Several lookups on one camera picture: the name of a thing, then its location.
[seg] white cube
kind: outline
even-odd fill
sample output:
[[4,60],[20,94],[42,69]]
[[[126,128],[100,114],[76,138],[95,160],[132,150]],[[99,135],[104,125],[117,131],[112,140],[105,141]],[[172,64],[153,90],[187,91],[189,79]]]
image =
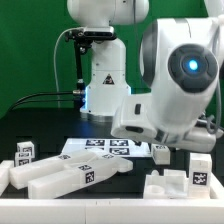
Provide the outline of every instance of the white cube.
[[176,195],[185,195],[187,191],[187,174],[182,170],[164,170],[164,177],[166,178],[167,192]]
[[151,152],[156,165],[170,164],[170,150],[167,146],[152,144]]
[[30,152],[16,152],[15,154],[15,165],[22,166],[31,163],[31,153]]
[[17,143],[17,151],[18,152],[30,152],[31,158],[35,158],[34,144],[31,141]]

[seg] white platform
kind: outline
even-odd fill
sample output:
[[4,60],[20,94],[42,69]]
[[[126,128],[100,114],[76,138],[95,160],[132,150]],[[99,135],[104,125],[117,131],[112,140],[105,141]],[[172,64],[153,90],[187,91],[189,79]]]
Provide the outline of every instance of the white platform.
[[0,200],[0,223],[223,224],[224,200]]
[[100,148],[104,152],[112,153],[121,157],[151,157],[151,151],[147,143],[141,146],[135,145],[127,139],[67,139],[62,153],[70,153],[82,149]]

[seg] green wall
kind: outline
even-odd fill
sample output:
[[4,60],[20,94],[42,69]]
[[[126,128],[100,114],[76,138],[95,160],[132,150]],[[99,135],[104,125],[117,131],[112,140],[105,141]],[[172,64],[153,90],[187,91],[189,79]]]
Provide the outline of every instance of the green wall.
[[[67,12],[67,0],[0,1],[0,117],[17,99],[37,92],[55,91],[53,51],[65,29],[77,26]],[[206,17],[203,0],[150,0],[147,19],[138,25],[139,36],[156,18]],[[127,82],[133,93],[146,91],[139,78],[133,26],[116,26],[127,47]],[[85,81],[90,81],[90,55],[83,58]],[[57,57],[60,90],[75,89],[72,43],[60,42]],[[57,104],[29,106],[56,107]]]

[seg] blue light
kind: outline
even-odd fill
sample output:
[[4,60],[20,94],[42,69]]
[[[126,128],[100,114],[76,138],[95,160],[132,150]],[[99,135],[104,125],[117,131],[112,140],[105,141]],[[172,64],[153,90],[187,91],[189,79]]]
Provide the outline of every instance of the blue light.
[[198,69],[198,62],[196,60],[190,60],[188,65],[192,71],[196,71]]
[[85,89],[85,104],[83,105],[83,108],[84,108],[84,110],[86,110],[87,108],[88,108],[88,87],[86,87],[86,89]]

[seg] white block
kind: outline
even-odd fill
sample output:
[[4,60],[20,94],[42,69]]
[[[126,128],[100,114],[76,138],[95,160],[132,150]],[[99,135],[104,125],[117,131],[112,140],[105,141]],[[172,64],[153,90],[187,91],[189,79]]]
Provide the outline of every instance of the white block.
[[186,171],[182,171],[182,170],[164,169],[164,176],[166,177],[167,184],[182,185],[183,187],[187,180]]
[[1,199],[1,224],[86,224],[85,200]]
[[146,175],[145,187],[147,187],[148,185],[158,185],[158,186],[165,188],[166,187],[166,178],[164,176]]
[[28,181],[63,170],[65,164],[81,163],[96,157],[93,152],[80,150],[36,161],[10,169],[10,182],[17,188],[27,187]]
[[31,163],[31,153],[30,152],[16,152],[15,153],[15,165],[23,166],[25,164]]
[[152,158],[156,165],[170,164],[170,150],[164,145],[151,145]]
[[14,161],[5,160],[0,165],[0,196],[9,184],[9,169],[14,167]]
[[159,185],[148,185],[144,189],[144,199],[167,199],[165,188]]
[[224,200],[224,188],[213,173],[211,175],[210,197]]
[[87,204],[88,224],[223,224],[223,202],[216,200],[108,200]]
[[190,154],[189,198],[209,198],[212,172],[212,159],[209,154]]
[[80,164],[28,182],[31,199],[52,199],[104,181],[118,171],[116,160],[104,159]]
[[35,158],[34,144],[31,141],[17,143],[17,151],[18,152],[30,152],[31,158]]
[[115,156],[112,153],[104,152],[101,149],[96,150],[96,148],[94,148],[88,150],[94,152],[98,159],[115,159],[117,163],[118,172],[120,173],[126,173],[133,169],[133,162],[128,159]]

